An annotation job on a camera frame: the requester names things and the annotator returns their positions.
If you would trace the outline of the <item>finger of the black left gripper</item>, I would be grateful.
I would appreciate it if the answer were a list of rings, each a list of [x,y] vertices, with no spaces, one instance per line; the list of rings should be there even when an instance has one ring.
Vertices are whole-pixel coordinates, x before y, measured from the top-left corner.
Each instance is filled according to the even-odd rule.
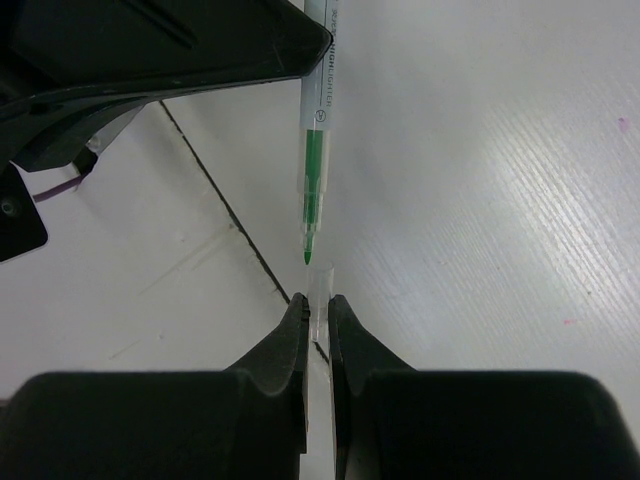
[[[5,1],[1,160],[64,166],[128,111],[303,77],[331,42],[288,1]]]

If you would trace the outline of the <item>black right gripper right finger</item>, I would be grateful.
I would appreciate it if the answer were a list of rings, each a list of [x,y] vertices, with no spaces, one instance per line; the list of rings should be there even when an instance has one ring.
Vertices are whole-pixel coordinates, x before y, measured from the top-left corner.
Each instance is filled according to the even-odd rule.
[[[560,371],[418,370],[328,310],[339,479],[624,479],[628,430],[597,380]]]

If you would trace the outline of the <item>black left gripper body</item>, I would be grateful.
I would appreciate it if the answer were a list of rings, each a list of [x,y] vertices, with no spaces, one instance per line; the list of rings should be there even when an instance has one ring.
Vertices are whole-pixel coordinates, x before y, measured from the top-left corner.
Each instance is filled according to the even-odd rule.
[[[0,260],[11,260],[46,244],[48,233],[19,170],[1,174]]]

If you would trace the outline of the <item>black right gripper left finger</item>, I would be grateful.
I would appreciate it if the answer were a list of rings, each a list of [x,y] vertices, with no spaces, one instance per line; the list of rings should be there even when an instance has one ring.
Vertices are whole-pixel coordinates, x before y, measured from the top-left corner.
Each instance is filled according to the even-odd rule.
[[[1,411],[5,479],[296,479],[309,306],[224,370],[50,372]]]

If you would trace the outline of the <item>clear pen cap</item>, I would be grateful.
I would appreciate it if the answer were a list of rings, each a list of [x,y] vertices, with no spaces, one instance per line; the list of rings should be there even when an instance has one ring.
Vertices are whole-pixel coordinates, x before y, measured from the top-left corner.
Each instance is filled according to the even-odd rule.
[[[307,299],[310,309],[312,341],[324,343],[328,338],[328,309],[333,297],[334,266],[332,263],[311,266],[308,271]]]

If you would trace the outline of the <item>green highlighter pen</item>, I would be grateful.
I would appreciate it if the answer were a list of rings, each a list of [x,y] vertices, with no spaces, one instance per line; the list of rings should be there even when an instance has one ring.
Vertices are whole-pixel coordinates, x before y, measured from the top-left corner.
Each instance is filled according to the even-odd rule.
[[[304,13],[327,29],[331,42],[314,70],[301,81],[300,92],[300,168],[302,249],[310,264],[315,237],[321,228],[330,153],[331,119],[336,77],[336,34],[339,2],[306,1]]]

